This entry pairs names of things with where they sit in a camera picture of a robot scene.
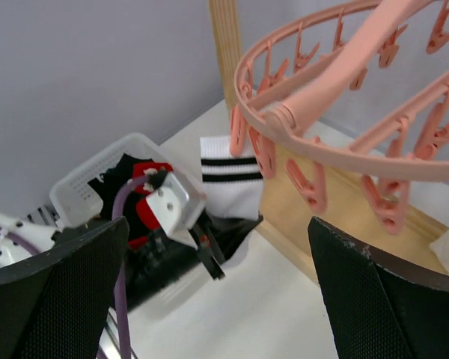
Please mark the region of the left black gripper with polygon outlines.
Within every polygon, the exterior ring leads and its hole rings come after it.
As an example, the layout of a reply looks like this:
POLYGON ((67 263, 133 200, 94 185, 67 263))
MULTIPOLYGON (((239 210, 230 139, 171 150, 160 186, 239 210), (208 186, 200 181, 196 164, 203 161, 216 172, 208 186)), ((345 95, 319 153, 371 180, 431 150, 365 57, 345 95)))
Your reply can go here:
POLYGON ((161 229, 154 230, 145 245, 126 252, 128 309, 135 309, 199 266, 213 280, 223 279, 225 265, 262 221, 262 215, 256 220, 201 215, 191 229, 193 239, 198 240, 198 249, 169 239, 161 229))

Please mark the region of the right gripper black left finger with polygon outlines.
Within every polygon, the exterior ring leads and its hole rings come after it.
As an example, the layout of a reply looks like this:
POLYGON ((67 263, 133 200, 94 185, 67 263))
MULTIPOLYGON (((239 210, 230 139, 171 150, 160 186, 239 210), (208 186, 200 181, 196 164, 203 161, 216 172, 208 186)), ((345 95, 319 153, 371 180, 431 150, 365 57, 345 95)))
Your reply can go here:
POLYGON ((129 227, 117 218, 0 269, 0 358, 95 358, 129 227))

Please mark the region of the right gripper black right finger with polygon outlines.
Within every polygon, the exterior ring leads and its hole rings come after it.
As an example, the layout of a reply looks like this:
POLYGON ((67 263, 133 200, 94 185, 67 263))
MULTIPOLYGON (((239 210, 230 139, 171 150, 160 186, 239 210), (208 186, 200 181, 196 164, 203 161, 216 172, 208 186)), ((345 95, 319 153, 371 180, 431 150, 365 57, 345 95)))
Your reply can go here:
POLYGON ((339 358, 449 358, 449 276, 313 217, 308 238, 339 358))

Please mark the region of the white sock with stripes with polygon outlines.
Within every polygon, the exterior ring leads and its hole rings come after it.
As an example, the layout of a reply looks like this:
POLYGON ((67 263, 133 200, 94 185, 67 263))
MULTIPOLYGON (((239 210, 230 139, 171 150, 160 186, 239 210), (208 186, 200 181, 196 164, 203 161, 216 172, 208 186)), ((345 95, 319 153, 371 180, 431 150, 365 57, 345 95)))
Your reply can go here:
POLYGON ((219 218, 256 220, 260 214, 263 176, 252 146, 246 142, 242 153, 232 156, 230 140, 229 135, 200 138, 206 210, 219 218))

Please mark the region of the red sock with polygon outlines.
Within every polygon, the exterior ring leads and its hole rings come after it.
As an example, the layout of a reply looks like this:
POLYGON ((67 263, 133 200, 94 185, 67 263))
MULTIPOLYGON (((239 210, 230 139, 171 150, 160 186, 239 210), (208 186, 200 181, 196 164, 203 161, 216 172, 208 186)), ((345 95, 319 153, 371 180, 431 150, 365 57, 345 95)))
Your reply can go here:
MULTIPOLYGON (((153 175, 160 171, 173 171, 173 168, 167 162, 139 162, 133 166, 132 178, 153 175)), ((145 183, 137 187, 126 199, 124 209, 128 211, 125 216, 130 228, 129 246, 133 250, 145 245, 150 234, 159 228, 159 222, 145 199, 154 190, 151 184, 145 183)))

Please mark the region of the black sock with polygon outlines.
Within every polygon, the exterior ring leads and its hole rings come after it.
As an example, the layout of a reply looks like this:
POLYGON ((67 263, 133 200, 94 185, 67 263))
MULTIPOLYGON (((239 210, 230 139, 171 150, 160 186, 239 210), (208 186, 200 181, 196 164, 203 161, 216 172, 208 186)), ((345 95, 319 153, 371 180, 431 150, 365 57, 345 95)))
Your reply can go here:
MULTIPOLYGON (((88 185, 99 195, 103 201, 100 217, 112 219, 112 207, 117 192, 132 178, 134 166, 141 163, 152 162, 152 159, 137 159, 128 154, 123 154, 119 162, 113 167, 99 174, 88 182, 88 185)), ((130 194, 123 206, 123 216, 129 223, 141 223, 136 212, 136 204, 142 199, 141 194, 130 194)))

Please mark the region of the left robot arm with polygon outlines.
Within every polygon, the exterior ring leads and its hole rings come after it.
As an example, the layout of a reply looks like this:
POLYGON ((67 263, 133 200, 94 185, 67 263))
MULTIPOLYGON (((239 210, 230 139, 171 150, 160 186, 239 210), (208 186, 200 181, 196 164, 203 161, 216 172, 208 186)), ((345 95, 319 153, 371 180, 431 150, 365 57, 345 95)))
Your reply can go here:
MULTIPOLYGON (((58 228, 11 218, 0 213, 0 266, 49 250, 54 245, 97 229, 112 219, 110 212, 95 215, 78 227, 58 228)), ((201 267, 206 278, 221 280, 245 247, 249 233, 263 221, 219 218, 202 212, 191 229, 199 240, 198 249, 168 238, 161 227, 147 227, 141 221, 129 223, 125 254, 126 301, 130 310, 167 289, 185 283, 192 271, 201 267)))

